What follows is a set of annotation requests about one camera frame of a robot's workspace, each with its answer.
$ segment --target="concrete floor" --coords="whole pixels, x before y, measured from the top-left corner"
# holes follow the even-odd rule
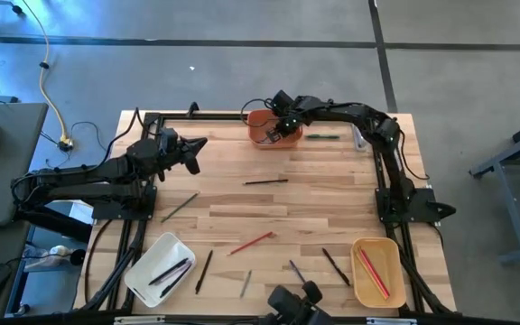
[[[387,42],[520,44],[520,0],[378,0]],[[373,42],[367,0],[131,2],[32,0],[53,36],[122,39]],[[0,35],[40,34],[33,18],[0,8]],[[0,94],[41,102],[44,46],[0,43]],[[437,197],[458,209],[442,233],[459,311],[520,320],[520,264],[494,177],[467,170],[509,146],[520,128],[520,51],[387,51],[399,112],[413,113]],[[104,144],[122,109],[236,109],[282,88],[387,109],[375,49],[52,45],[46,88],[66,123],[95,122]],[[57,138],[48,114],[44,131]],[[95,130],[74,131],[64,166],[103,156]],[[41,140],[32,167],[64,157]]]

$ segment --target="white tray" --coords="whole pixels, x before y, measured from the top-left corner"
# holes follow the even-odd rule
[[[169,284],[172,284],[180,276],[181,272],[171,276],[162,283],[155,285],[148,285],[148,283],[186,257],[191,261],[190,269],[168,293],[160,298],[162,290]],[[142,255],[142,258],[127,271],[124,282],[138,299],[146,306],[153,308],[165,302],[195,267],[196,255],[172,233],[164,233]]]

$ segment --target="red pencil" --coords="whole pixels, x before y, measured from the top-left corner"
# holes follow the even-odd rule
[[[263,234],[262,236],[260,236],[260,237],[258,237],[258,238],[256,238],[256,239],[254,239],[253,241],[251,241],[251,242],[249,242],[249,243],[247,243],[247,244],[243,244],[242,246],[240,246],[240,247],[236,248],[235,250],[231,251],[230,254],[228,254],[228,256],[230,256],[230,255],[232,255],[232,254],[234,254],[234,253],[236,253],[236,252],[239,252],[239,251],[241,251],[242,249],[244,249],[244,248],[246,248],[246,247],[248,247],[248,246],[251,246],[251,245],[253,245],[253,244],[259,242],[260,240],[262,240],[262,239],[264,239],[264,238],[266,238],[266,237],[269,237],[269,236],[271,236],[271,235],[272,235],[272,231],[269,232],[269,233],[267,233],[267,234]]]
[[[376,284],[380,287],[380,290],[382,294],[385,296],[385,299],[390,296],[390,293],[388,292],[388,289],[386,289],[385,283],[383,283],[383,280],[380,278],[380,275],[376,272],[375,267],[370,263],[370,259],[368,258],[367,252],[365,252],[362,247],[358,248],[358,251],[360,252],[361,256],[365,260],[365,264],[367,265],[367,268],[369,271],[371,271],[371,274],[373,275],[373,278],[375,279]]]

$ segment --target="yellow tray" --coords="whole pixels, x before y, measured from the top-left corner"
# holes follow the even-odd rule
[[[367,270],[358,260],[358,247],[362,248],[389,292],[385,300],[370,279]],[[357,299],[368,308],[398,308],[406,302],[401,260],[398,245],[389,238],[359,238],[350,249],[352,282]]]

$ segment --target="wooden table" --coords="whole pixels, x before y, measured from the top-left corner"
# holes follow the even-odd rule
[[[118,133],[133,115],[122,112]],[[409,114],[396,114],[406,134],[404,151],[410,167],[423,175],[423,162]],[[197,268],[165,304],[154,309],[135,299],[134,313],[261,315],[273,311],[267,299],[277,284],[301,294],[302,284],[291,270],[292,259],[305,278],[322,290],[319,306],[332,316],[396,315],[396,310],[364,307],[325,259],[328,249],[352,282],[349,248],[360,237],[385,237],[378,221],[374,189],[376,173],[370,146],[355,151],[351,127],[344,123],[314,123],[306,134],[340,135],[339,140],[305,140],[293,150],[261,151],[247,139],[239,121],[166,121],[187,138],[206,136],[209,141],[198,155],[201,173],[190,175],[181,165],[166,172],[164,183],[156,181],[158,197],[153,219],[148,223],[144,251],[164,232],[174,233],[194,251]],[[137,123],[115,144],[114,156],[125,152],[140,138]],[[411,177],[418,187],[424,181]],[[243,186],[244,181],[286,178],[288,183]],[[200,195],[165,223],[160,220],[194,192]],[[98,240],[89,270],[93,294],[114,267],[122,221],[114,221]],[[102,223],[94,226],[92,240]],[[447,265],[441,241],[434,229],[411,224],[413,249],[419,273],[442,303],[454,310]],[[235,255],[227,253],[268,231],[265,239]],[[210,249],[214,257],[199,295],[194,288]],[[252,277],[244,298],[240,290],[247,272]],[[408,302],[413,306],[408,277]],[[123,301],[121,282],[118,306]],[[83,305],[83,272],[74,307]]]

